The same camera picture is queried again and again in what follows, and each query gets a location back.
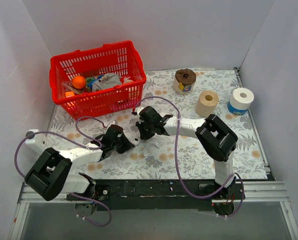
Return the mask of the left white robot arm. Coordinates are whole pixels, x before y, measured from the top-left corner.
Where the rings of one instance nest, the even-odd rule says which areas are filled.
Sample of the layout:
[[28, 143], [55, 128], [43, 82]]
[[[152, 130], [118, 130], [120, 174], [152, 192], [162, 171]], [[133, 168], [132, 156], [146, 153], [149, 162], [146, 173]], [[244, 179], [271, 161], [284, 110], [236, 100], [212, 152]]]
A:
[[96, 182], [84, 173], [70, 171], [109, 158], [112, 152], [123, 154], [139, 143], [139, 137], [112, 124], [104, 134], [87, 145], [56, 150], [44, 132], [32, 129], [26, 133], [25, 144], [40, 156], [25, 176], [25, 183], [44, 200], [51, 201], [59, 194], [74, 193], [84, 200], [95, 199]]

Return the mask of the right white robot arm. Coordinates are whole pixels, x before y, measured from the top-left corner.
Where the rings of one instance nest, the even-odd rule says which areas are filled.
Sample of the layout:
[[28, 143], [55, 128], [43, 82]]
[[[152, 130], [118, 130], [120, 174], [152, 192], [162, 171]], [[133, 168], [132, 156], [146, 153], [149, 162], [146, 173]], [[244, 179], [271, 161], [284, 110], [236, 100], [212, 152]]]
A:
[[210, 114], [200, 119], [180, 118], [171, 114], [161, 116], [151, 106], [137, 107], [132, 114], [139, 117], [136, 126], [142, 140], [155, 135], [198, 139], [214, 161], [216, 195], [226, 199], [233, 193], [233, 155], [238, 137], [218, 116]]

